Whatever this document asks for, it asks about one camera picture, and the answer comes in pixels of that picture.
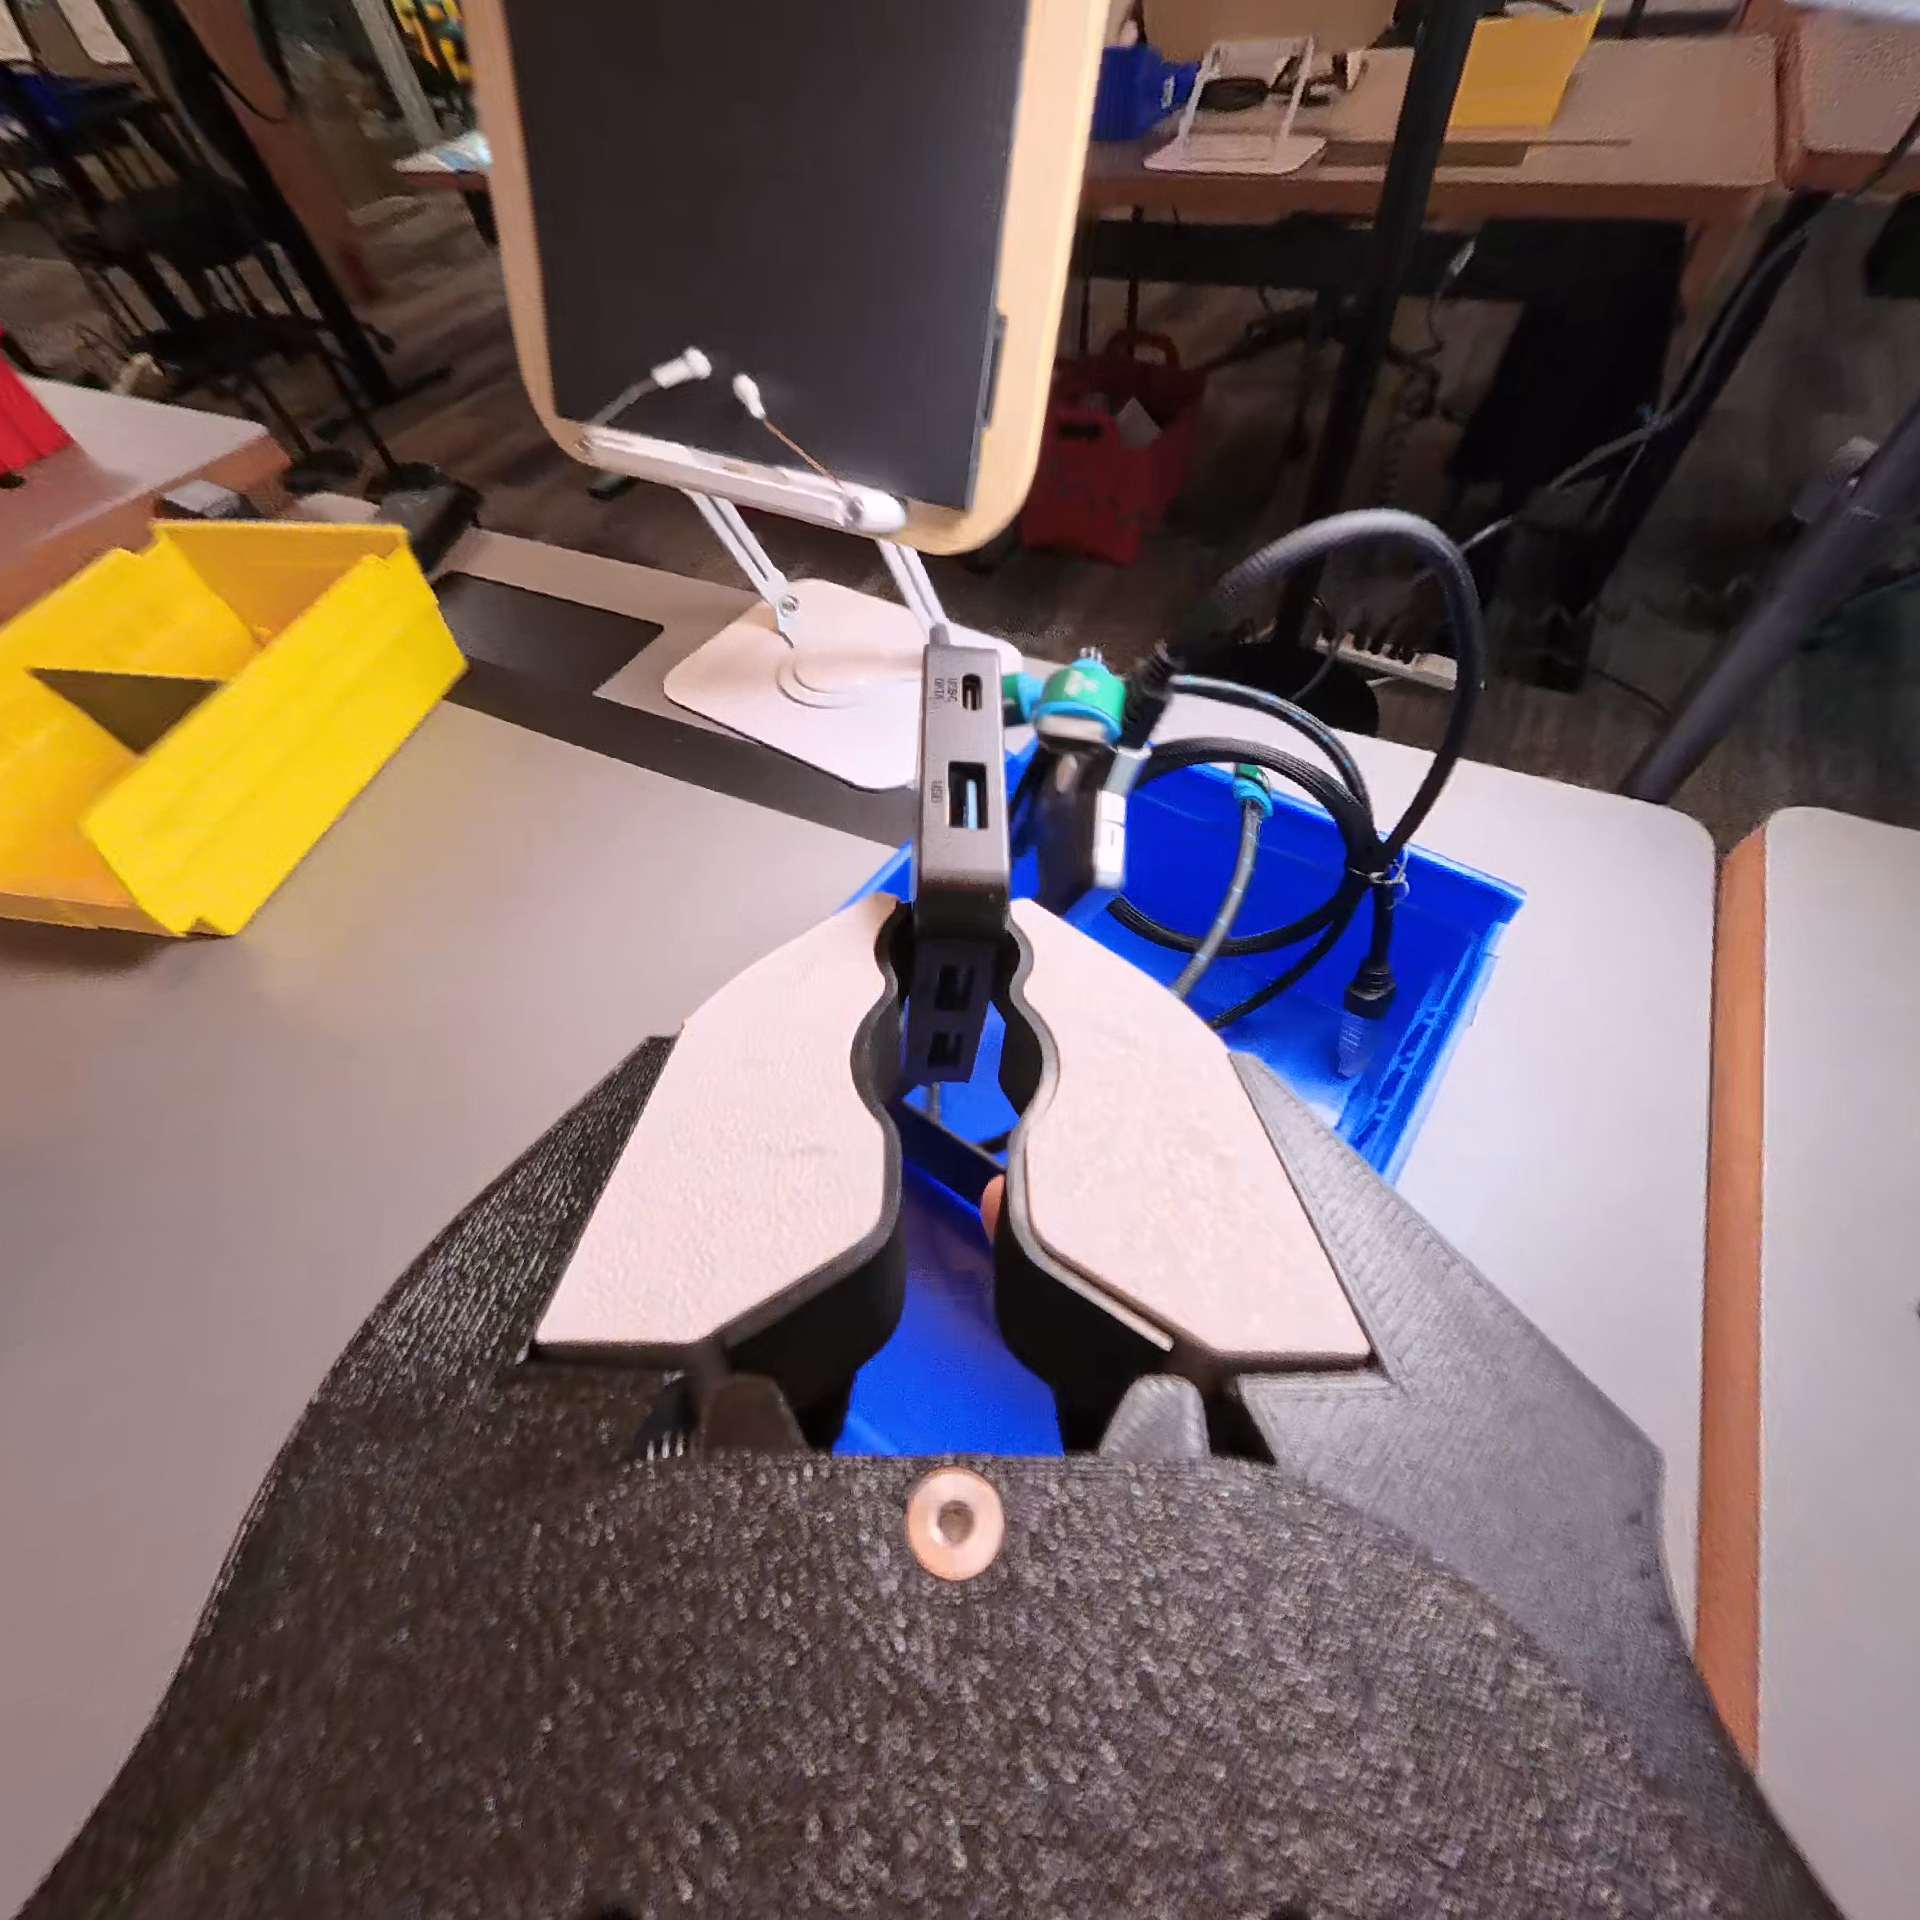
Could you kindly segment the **red shopping basket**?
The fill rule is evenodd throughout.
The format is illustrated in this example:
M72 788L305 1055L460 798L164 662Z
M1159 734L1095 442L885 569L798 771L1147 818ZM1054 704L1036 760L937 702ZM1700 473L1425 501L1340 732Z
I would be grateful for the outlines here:
M1189 477L1206 375L1161 332L1125 328L1059 359L1020 544L1133 566Z

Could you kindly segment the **blue plastic bin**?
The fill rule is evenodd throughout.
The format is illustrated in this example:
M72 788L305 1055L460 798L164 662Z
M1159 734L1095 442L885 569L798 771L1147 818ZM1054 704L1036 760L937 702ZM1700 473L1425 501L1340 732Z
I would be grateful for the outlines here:
M1169 113L1187 107L1196 78L1196 60L1169 60L1145 40L1105 47L1093 109L1093 140L1141 141Z
M1165 925L1203 933L1230 885L1239 827L1226 770L1194 766L1156 780L1129 806L1127 896ZM1371 944L1369 909L1303 982L1239 1020L1226 1043L1259 1058L1397 1183L1522 903L1500 877L1415 847L1405 853L1397 911L1397 997L1357 1065L1345 1063L1340 1032ZM911 1096L904 1308L855 1380L835 1444L842 1456L1063 1450L1045 1381L998 1331L988 1260L963 1246L964 1205L1003 1170L1015 1126L998 1084L1003 1038L1003 1020L990 1014L972 1078Z

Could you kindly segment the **wooden desk with black legs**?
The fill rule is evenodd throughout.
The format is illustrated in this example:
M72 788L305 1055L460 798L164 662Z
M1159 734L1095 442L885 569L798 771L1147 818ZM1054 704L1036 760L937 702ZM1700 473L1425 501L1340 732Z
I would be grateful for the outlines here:
M1351 291L1362 273L1413 53L1367 65L1327 147L1293 174L1185 174L1149 145L1089 158L1073 272L1085 281ZM1545 137L1451 143L1406 286L1426 293L1445 243L1497 226L1662 223L1685 236L1683 314L1720 293L1779 178L1779 58L1755 32L1605 37L1578 60Z

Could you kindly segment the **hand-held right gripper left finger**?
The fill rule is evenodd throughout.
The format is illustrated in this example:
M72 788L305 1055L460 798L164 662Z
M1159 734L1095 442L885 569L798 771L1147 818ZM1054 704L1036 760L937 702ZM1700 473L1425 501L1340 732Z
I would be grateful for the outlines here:
M862 896L739 971L674 1036L539 1318L566 1364L772 1380L814 1440L900 1323L894 941Z

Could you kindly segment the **white power strip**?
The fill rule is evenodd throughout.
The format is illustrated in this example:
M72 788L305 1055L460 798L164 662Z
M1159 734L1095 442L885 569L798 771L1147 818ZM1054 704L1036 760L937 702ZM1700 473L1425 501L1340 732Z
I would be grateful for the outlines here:
M1348 628L1312 638L1312 649L1352 668L1369 681L1403 681L1452 694L1459 662L1451 652L1420 645L1385 628Z

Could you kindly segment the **black bin divider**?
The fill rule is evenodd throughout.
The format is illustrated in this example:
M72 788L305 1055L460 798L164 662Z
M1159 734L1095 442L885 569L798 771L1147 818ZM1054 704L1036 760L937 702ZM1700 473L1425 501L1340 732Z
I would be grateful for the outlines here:
M37 666L29 674L132 756L151 753L228 686L221 677L105 668Z

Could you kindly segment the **wood-framed black tablet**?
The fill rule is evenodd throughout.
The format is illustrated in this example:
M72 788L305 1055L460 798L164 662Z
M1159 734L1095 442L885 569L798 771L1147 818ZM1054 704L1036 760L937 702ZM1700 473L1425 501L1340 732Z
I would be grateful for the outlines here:
M566 456L969 554L1038 472L1106 4L466 5Z

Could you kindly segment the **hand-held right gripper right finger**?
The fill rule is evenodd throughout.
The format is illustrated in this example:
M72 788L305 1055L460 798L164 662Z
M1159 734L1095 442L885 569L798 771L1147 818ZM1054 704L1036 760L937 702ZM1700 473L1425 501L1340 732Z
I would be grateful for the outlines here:
M1203 1413L1239 1380L1348 1378L1376 1343L1251 1081L1162 982L1035 899L1010 908L1000 1087L1020 1110L992 1305L1095 1451L1149 1378Z

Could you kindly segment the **black usb hub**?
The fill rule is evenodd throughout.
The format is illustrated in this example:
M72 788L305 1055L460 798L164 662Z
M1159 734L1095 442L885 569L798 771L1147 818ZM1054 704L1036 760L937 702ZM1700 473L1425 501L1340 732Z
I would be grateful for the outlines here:
M925 647L920 786L903 984L908 1087L972 1078L997 997L1010 903L1003 662L947 626Z

